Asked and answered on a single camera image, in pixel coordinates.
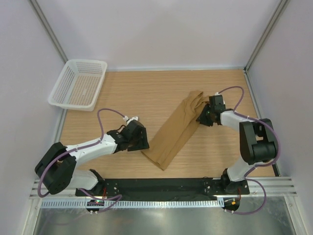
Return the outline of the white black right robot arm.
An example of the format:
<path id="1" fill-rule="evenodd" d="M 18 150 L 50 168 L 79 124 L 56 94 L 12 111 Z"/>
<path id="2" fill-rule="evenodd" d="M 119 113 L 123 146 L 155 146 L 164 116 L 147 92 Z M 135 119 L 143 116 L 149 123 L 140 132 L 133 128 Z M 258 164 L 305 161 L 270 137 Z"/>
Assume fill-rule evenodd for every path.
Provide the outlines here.
<path id="1" fill-rule="evenodd" d="M 240 157 L 221 175 L 220 187 L 224 193 L 237 193 L 254 169 L 273 164 L 280 154 L 271 120 L 255 119 L 226 108 L 220 94 L 209 97 L 197 122 L 205 126 L 216 123 L 239 132 Z"/>

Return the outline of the tan ribbed tank top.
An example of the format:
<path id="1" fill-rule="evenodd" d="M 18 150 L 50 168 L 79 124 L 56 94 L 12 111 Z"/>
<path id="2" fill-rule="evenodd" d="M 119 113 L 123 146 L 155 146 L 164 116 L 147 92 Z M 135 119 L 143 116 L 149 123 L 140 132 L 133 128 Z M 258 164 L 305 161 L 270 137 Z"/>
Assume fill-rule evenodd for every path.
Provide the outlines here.
<path id="1" fill-rule="evenodd" d="M 166 170 L 199 127 L 197 118 L 208 103 L 209 98 L 203 91 L 191 91 L 149 141 L 150 148 L 141 153 L 155 166 Z"/>

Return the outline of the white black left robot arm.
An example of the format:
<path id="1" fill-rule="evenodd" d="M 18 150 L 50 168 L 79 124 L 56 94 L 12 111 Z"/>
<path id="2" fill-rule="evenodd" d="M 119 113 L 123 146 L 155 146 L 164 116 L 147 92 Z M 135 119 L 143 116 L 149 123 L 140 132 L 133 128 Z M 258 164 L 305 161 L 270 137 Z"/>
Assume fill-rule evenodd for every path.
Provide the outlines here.
<path id="1" fill-rule="evenodd" d="M 44 184 L 48 193 L 55 195 L 69 185 L 76 184 L 94 196 L 103 192 L 104 184 L 94 171 L 78 171 L 77 167 L 105 155 L 120 151 L 138 151 L 149 149 L 146 128 L 136 119 L 129 120 L 127 125 L 117 130 L 101 133 L 101 137 L 81 144 L 64 146 L 54 143 L 39 163 L 35 173 Z"/>

